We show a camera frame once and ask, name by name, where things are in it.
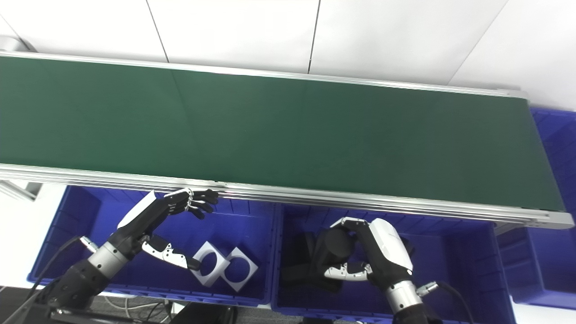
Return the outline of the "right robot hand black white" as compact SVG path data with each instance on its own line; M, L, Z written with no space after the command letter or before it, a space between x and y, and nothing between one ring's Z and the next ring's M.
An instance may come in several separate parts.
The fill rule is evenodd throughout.
M405 244L397 230L384 219L368 222L362 219L344 217L331 228L340 228L356 234L364 249L368 262L363 266L350 266L342 263L324 271L328 279L341 281L370 281L381 291L405 293L417 297L412 282L413 265Z

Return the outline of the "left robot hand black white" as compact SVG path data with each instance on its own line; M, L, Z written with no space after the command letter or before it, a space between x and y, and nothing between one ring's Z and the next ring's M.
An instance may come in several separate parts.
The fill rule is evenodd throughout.
M165 238L154 231L171 215L190 212L203 220L206 213L214 211L219 194L212 189L179 189L159 198L150 191L140 200L117 226L117 230L107 240L111 253L121 257L123 262L131 261L140 252L146 252L161 261L187 270L199 270L200 261L186 256L174 248Z

